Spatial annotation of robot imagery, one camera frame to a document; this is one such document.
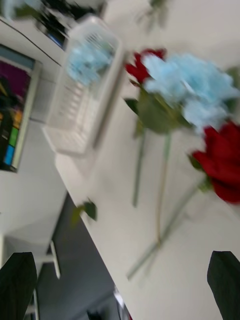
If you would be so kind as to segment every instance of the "blue hydrangea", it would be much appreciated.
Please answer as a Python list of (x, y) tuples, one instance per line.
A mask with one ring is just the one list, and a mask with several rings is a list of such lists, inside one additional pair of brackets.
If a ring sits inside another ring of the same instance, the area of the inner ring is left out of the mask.
[(112, 54), (103, 46), (84, 43), (75, 47), (69, 55), (67, 73), (84, 86), (100, 80), (99, 71), (112, 62)]
[(150, 54), (143, 64), (151, 76), (145, 90), (161, 94), (170, 106), (181, 103), (183, 116), (200, 134), (207, 126), (217, 129), (229, 115), (224, 101), (240, 97), (232, 77), (191, 54), (175, 54), (166, 61)]
[(143, 64), (151, 76), (144, 83), (147, 92), (160, 93), (170, 105), (184, 99), (187, 89), (175, 63), (168, 63), (151, 54), (144, 57)]
[(196, 98), (189, 98), (183, 109), (184, 118), (195, 127), (199, 135), (204, 133), (205, 127), (218, 130), (228, 117), (228, 107), (224, 103), (205, 103)]

